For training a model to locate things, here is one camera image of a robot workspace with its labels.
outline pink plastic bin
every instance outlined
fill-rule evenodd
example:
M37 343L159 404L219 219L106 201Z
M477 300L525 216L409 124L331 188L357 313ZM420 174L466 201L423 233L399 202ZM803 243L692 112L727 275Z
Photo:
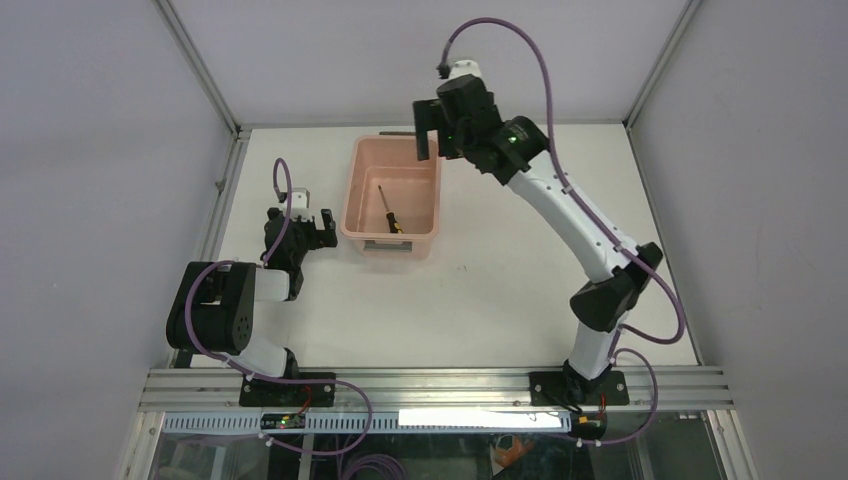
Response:
M423 259L439 233L442 159L430 141L433 158L418 161L415 137L366 135L353 150L342 234L366 256ZM403 233L390 233L377 185Z

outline white wall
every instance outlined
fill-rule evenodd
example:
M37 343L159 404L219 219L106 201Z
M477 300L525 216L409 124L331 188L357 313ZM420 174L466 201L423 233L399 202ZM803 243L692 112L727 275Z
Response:
M708 0L635 144L764 479L848 470L848 4Z
M0 477L113 478L226 134L150 1L3 2L0 65Z
M524 28L545 54L558 120L621 120L686 0L175 0L243 123L412 121L435 97L435 67L466 20L496 16ZM482 64L504 116L541 118L539 67L515 34L463 33L452 55Z

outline white robotic arm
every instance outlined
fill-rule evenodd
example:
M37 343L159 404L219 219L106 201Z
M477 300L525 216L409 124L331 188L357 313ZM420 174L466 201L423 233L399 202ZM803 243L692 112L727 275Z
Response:
M437 130L440 156L464 157L481 173L492 174L526 200L574 252L588 277L589 282L570 301L580 325L574 349L564 365L566 378L574 382L573 400L579 402L581 394L592 391L609 371L618 326L650 278L621 249L638 252L640 260L651 268L659 264L662 252L653 243L637 245L579 186L558 177L548 139L533 122L525 117L501 120L476 63L454 62L437 96L413 103L418 158L429 158L427 132ZM575 194L597 219L581 208ZM612 243L598 221L615 232L620 245Z
M589 281L593 284L601 283L612 278L615 270L624 269L630 260L615 248L597 225L580 209L570 195L571 192L563 188L551 166L548 152L540 153L529 163L530 169L516 173L507 183L507 187L532 205L557 232L568 248L574 252ZM600 213L580 187L573 181L570 183L604 223L610 229L617 231L618 228ZM637 245L632 238L624 234L620 234L619 238L625 247L636 249ZM617 319L615 327L618 327L626 318L625 311ZM581 322L577 327L577 338L569 356L571 368L587 379L594 379L601 375L609 365L609 350L614 332L615 329L611 332L599 332Z

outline glass panel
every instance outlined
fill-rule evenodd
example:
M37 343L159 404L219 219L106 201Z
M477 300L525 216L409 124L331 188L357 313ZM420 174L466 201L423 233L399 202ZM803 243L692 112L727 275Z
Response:
M644 414L607 414L604 438L618 438L644 421ZM302 435L280 435L303 445ZM335 450L355 435L316 435L316 450ZM720 480L712 440L699 414L660 414L644 435L620 445L576 448L572 441L544 434L373 434L343 456L313 456L309 469L301 456L268 448L256 435L242 437L171 435L160 442L151 479L159 480L356 480L395 479L513 480L627 479ZM405 477L385 467L387 455Z

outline white table surface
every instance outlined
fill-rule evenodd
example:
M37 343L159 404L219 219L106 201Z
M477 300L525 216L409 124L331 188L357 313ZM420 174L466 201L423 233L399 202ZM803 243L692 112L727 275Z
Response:
M341 219L353 143L381 130L411 129L253 130L219 258L258 261L277 157L294 186L311 192L316 216L330 208ZM638 242L658 242L623 127L562 125L556 135L565 170L607 216ZM528 204L466 161L443 165L441 228L428 259L365 258L338 235L338 248L307 254L296 301L256 304L254 335L291 348L301 366L523 367L568 357L577 331L568 299L586 281L579 263ZM668 278L665 264L661 274ZM674 311L656 284L629 323L674 333ZM697 363L688 338L658 346L626 334L621 346L656 365Z

